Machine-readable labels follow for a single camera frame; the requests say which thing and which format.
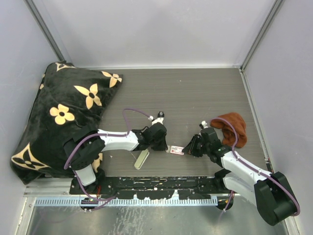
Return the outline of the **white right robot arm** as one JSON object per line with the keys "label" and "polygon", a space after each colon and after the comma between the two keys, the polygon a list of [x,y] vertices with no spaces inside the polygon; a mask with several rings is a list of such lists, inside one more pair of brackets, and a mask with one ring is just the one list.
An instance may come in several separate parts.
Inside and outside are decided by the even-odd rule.
{"label": "white right robot arm", "polygon": [[206,121],[199,126],[200,133],[192,137],[182,152],[194,157],[207,155],[222,168],[214,178],[218,192],[230,190],[240,194],[272,226],[300,214],[300,205],[283,173],[263,170],[240,156],[233,146],[223,145]]}

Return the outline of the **red white staple box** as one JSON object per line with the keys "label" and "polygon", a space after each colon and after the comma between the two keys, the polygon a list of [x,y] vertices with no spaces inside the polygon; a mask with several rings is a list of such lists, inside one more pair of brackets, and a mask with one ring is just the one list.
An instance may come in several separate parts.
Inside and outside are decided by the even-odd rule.
{"label": "red white staple box", "polygon": [[170,147],[170,153],[171,154],[176,154],[176,155],[184,155],[183,153],[183,147],[180,146],[171,146]]}

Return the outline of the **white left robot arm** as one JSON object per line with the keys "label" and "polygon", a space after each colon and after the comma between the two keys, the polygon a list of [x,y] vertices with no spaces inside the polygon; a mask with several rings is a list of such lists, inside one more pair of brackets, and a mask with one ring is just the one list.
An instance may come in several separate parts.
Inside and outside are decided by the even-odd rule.
{"label": "white left robot arm", "polygon": [[104,151],[126,150],[166,151],[167,129],[163,124],[164,112],[159,112],[157,117],[149,117],[151,126],[129,132],[109,132],[97,129],[94,125],[86,125],[63,143],[67,156],[64,169],[71,168],[78,176],[80,188],[87,194],[96,192],[98,182],[96,170],[92,163]]}

